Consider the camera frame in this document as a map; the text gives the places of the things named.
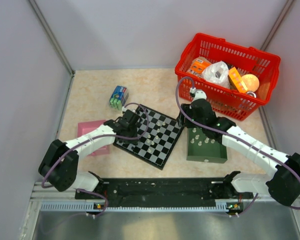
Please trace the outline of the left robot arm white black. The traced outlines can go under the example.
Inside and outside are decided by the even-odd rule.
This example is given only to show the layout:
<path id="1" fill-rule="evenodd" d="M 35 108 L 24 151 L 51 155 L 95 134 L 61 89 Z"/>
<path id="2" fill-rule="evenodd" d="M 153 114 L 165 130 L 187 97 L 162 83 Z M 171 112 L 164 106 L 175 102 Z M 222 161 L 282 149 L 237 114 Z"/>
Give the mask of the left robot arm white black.
<path id="1" fill-rule="evenodd" d="M 107 120 L 77 138 L 54 140 L 38 168 L 43 182 L 49 182 L 59 192 L 83 189 L 92 198 L 99 198 L 104 191 L 101 179 L 94 173 L 78 171 L 79 161 L 100 148 L 112 145 L 117 139 L 137 140 L 140 121 L 137 113 L 126 110 L 117 119 Z"/>

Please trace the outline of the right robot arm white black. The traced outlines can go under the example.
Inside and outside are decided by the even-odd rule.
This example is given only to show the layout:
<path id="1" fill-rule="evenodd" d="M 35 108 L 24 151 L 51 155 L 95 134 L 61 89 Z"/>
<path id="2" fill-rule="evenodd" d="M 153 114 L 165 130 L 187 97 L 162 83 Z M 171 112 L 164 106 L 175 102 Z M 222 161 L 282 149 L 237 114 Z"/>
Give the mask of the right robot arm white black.
<path id="1" fill-rule="evenodd" d="M 217 116 L 205 98 L 178 103 L 178 121 L 198 127 L 211 140 L 233 149 L 264 170 L 263 174 L 238 171 L 223 185 L 229 198 L 240 193 L 269 195 L 283 206 L 300 210 L 300 154 L 287 154 L 253 138 L 227 117 Z"/>

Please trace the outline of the black white chess board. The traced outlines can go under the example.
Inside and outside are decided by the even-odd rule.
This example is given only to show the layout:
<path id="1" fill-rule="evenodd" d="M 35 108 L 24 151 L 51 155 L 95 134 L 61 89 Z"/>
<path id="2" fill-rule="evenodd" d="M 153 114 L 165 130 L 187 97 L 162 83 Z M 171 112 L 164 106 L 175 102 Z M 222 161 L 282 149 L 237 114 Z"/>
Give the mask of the black white chess board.
<path id="1" fill-rule="evenodd" d="M 184 128 L 178 126 L 177 120 L 145 105 L 137 107 L 140 125 L 137 134 L 146 132 L 137 143 L 115 142 L 113 145 L 134 157 L 162 170 L 169 159 Z"/>

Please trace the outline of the blue green sponge pack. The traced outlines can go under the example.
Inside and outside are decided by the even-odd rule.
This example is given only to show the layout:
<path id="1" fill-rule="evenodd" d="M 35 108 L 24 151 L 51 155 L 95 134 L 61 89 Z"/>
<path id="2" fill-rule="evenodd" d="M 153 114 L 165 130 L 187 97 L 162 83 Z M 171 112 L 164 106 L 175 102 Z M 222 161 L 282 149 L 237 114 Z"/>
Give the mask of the blue green sponge pack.
<path id="1" fill-rule="evenodd" d="M 129 98 L 128 88 L 125 86 L 117 85 L 109 99 L 109 106 L 113 109 L 122 110 Z"/>

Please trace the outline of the green plastic tray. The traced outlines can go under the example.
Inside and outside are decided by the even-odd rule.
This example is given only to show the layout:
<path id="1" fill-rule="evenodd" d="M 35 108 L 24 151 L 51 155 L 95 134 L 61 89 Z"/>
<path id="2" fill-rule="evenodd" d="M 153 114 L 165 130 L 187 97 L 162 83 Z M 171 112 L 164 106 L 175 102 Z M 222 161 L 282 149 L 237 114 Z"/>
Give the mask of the green plastic tray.
<path id="1" fill-rule="evenodd" d="M 186 160 L 193 162 L 204 163 L 216 163 L 224 164 L 228 160 L 227 148 L 216 140 L 214 143 L 205 143 L 205 139 L 208 138 L 203 131 L 196 127 L 196 132 L 193 132 L 193 128 L 187 129 L 187 154 Z"/>

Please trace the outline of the white plastic bag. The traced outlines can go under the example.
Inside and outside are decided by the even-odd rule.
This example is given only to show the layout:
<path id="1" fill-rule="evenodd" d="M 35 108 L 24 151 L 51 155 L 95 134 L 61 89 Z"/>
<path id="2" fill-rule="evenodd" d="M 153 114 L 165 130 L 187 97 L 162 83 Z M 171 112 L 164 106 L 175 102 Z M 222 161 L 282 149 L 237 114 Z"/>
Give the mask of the white plastic bag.
<path id="1" fill-rule="evenodd" d="M 229 68 L 224 61 L 208 66 L 202 73 L 203 79 L 209 83 L 230 89 Z"/>

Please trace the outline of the pink plastic tray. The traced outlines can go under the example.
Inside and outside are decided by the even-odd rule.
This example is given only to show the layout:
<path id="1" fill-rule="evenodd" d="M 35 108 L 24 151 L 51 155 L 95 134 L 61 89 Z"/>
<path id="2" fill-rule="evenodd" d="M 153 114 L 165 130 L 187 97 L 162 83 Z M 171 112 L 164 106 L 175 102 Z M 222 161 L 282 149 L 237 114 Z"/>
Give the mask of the pink plastic tray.
<path id="1" fill-rule="evenodd" d="M 91 131 L 94 131 L 98 127 L 100 127 L 105 120 L 95 120 L 95 121 L 86 121 L 86 122 L 79 122 L 77 124 L 77 137 L 81 137 L 82 135 L 85 135 L 87 133 L 90 133 Z M 108 155 L 110 153 L 110 147 L 103 146 L 93 153 L 91 153 L 89 156 L 95 157 L 95 156 L 101 156 L 101 155 Z"/>

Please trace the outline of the orange box left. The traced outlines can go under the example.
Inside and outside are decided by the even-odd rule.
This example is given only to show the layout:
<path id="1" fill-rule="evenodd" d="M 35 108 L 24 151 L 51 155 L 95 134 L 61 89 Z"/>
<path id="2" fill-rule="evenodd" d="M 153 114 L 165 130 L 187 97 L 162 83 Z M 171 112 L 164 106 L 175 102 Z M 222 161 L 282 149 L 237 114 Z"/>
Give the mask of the orange box left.
<path id="1" fill-rule="evenodd" d="M 193 75 L 201 75 L 203 71 L 210 66 L 212 63 L 207 60 L 205 57 L 197 57 L 195 58 L 192 63 L 190 68 L 188 69 L 188 72 L 193 74 Z"/>

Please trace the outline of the orange box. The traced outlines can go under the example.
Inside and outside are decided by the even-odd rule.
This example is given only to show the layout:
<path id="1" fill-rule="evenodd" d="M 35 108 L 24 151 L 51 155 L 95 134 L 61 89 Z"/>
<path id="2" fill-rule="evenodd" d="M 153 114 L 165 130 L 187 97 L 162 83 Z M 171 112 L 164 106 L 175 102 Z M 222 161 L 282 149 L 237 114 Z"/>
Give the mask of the orange box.
<path id="1" fill-rule="evenodd" d="M 197 57 L 195 58 L 192 63 L 190 68 L 188 69 L 188 72 L 193 74 L 193 75 L 201 75 L 203 71 L 210 66 L 212 63 L 207 60 L 205 57 Z"/>
<path id="2" fill-rule="evenodd" d="M 233 87 L 239 92 L 245 94 L 248 91 L 247 85 L 244 83 L 241 75 L 235 67 L 228 70 L 228 78 Z"/>

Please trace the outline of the orange box right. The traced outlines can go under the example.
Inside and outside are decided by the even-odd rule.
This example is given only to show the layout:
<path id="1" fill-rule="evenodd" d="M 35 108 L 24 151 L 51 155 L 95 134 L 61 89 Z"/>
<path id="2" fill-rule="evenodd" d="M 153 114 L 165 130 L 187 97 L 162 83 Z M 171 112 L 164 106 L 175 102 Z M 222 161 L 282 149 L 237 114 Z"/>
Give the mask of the orange box right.
<path id="1" fill-rule="evenodd" d="M 247 85 L 244 83 L 241 75 L 235 67 L 228 70 L 228 78 L 233 87 L 239 92 L 245 94 L 248 91 Z"/>

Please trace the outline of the red plastic basket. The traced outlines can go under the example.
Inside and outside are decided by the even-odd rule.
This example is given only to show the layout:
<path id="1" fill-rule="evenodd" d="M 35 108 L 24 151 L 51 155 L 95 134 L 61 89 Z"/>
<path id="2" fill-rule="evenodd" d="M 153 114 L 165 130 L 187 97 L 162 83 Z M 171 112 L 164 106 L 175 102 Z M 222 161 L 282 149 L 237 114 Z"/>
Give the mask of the red plastic basket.
<path id="1" fill-rule="evenodd" d="M 270 101 L 280 62 L 277 55 L 197 33 L 175 67 L 178 94 L 192 101 L 190 88 L 203 90 L 214 111 L 243 121 Z"/>

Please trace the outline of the orange ball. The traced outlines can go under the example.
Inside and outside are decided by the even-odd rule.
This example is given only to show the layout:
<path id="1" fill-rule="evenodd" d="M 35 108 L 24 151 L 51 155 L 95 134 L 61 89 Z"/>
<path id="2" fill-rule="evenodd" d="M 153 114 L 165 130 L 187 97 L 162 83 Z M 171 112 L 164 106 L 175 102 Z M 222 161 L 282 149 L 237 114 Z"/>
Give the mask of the orange ball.
<path id="1" fill-rule="evenodd" d="M 241 77 L 248 91 L 256 92 L 260 86 L 260 81 L 254 74 L 245 74 Z"/>

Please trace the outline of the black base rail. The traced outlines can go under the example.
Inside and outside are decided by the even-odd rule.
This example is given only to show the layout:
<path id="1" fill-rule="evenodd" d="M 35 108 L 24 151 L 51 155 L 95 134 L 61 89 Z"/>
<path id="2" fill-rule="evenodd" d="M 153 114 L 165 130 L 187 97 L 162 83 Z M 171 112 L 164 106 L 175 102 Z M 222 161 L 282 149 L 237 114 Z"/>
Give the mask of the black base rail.
<path id="1" fill-rule="evenodd" d="M 213 207 L 215 200 L 252 199 L 222 177 L 104 178 L 94 190 L 110 207 Z"/>

